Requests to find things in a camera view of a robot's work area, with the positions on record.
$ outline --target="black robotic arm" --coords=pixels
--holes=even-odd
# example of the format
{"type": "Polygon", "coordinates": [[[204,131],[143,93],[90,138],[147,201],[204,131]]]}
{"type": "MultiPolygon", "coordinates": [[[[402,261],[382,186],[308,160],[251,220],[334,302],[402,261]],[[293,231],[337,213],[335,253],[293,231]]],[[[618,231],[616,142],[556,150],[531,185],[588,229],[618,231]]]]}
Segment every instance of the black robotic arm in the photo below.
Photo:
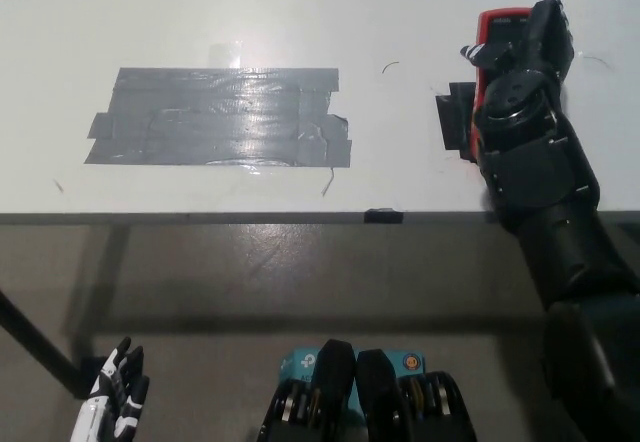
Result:
{"type": "MultiPolygon", "coordinates": [[[[635,441],[639,284],[600,222],[598,182],[563,113],[572,41],[561,0],[540,0],[522,42],[499,49],[501,75],[474,114],[478,165],[547,311],[544,368],[552,393],[588,440],[635,441]]],[[[495,68],[495,53],[486,46],[467,58],[495,68]]]]}

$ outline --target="gray duct tape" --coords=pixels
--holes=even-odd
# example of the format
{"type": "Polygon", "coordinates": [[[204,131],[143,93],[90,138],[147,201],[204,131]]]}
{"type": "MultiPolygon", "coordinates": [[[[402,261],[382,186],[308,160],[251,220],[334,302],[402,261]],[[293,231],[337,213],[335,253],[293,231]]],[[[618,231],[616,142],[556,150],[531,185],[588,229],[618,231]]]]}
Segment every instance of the gray duct tape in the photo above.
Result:
{"type": "Polygon", "coordinates": [[[280,91],[339,90],[338,69],[140,69],[122,68],[115,90],[280,91]]]}
{"type": "Polygon", "coordinates": [[[337,69],[120,70],[86,163],[349,167],[337,69]]]}
{"type": "Polygon", "coordinates": [[[215,115],[168,111],[150,117],[96,114],[90,139],[347,140],[348,123],[335,115],[299,120],[275,115],[215,115]]]}
{"type": "Polygon", "coordinates": [[[87,164],[349,167],[350,140],[96,140],[87,164]]]}

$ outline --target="blue box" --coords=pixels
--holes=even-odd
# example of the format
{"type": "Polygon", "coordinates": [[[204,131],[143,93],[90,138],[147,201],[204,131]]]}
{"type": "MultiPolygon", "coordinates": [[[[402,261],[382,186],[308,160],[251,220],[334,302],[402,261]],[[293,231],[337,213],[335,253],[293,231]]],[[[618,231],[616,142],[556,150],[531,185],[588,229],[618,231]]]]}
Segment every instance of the blue box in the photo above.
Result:
{"type": "MultiPolygon", "coordinates": [[[[282,382],[286,379],[297,379],[303,382],[311,382],[313,369],[315,368],[316,359],[318,357],[318,348],[302,348],[294,349],[282,361],[280,366],[280,378],[282,382]]],[[[356,358],[360,350],[354,349],[356,358]]],[[[385,350],[384,353],[393,364],[396,371],[396,377],[404,377],[405,375],[419,375],[425,373],[424,354],[421,352],[406,352],[402,350],[385,350]]],[[[358,400],[358,391],[355,382],[353,390],[349,398],[349,416],[347,425],[365,425],[364,415],[358,400]]]]}

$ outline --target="black object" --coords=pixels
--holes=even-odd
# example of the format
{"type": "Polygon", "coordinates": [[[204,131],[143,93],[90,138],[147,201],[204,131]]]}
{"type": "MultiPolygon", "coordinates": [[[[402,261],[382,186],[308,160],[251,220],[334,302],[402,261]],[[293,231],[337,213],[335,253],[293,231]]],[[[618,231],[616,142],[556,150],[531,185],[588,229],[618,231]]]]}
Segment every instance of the black object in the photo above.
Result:
{"type": "Polygon", "coordinates": [[[637,441],[640,283],[602,227],[598,182],[563,114],[573,46],[561,0],[534,6],[514,54],[475,115],[478,165],[547,310],[546,380],[588,440],[637,441]]]}
{"type": "Polygon", "coordinates": [[[358,354],[356,386],[370,442],[410,441],[409,411],[393,364],[380,349],[358,354]]]}
{"type": "Polygon", "coordinates": [[[356,366],[360,406],[370,442],[476,442],[456,382],[446,372],[396,379],[382,350],[360,352],[356,366]]]}
{"type": "Polygon", "coordinates": [[[475,162],[470,145],[475,90],[474,82],[457,82],[449,84],[451,95],[436,96],[444,148],[458,150],[461,159],[471,162],[475,162]]]}
{"type": "Polygon", "coordinates": [[[393,209],[369,209],[364,213],[365,224],[401,224],[404,213],[393,209]]]}
{"type": "Polygon", "coordinates": [[[76,367],[0,292],[0,326],[36,359],[71,395],[86,399],[106,359],[87,358],[76,367]]]}
{"type": "Polygon", "coordinates": [[[476,442],[462,394],[446,372],[402,377],[402,394],[409,405],[413,440],[476,442]]]}
{"type": "Polygon", "coordinates": [[[351,344],[329,340],[318,353],[311,383],[293,379],[280,383],[257,441],[335,441],[355,367],[351,344]]]}

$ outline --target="robotic arm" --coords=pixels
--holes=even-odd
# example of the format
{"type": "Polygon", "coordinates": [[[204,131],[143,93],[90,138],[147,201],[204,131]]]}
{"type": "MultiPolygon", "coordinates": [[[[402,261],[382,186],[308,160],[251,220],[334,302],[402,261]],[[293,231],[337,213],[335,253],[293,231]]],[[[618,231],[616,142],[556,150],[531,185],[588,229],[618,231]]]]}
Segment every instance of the robotic arm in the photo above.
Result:
{"type": "Polygon", "coordinates": [[[133,441],[149,378],[142,375],[142,347],[127,353],[130,345],[131,339],[125,338],[100,370],[80,408],[71,442],[133,441]]]}
{"type": "Polygon", "coordinates": [[[497,74],[474,113],[472,151],[547,311],[553,395],[588,440],[640,440],[639,283],[602,227],[598,182],[563,113],[573,53],[561,0],[539,0],[517,46],[465,47],[497,74]]]}

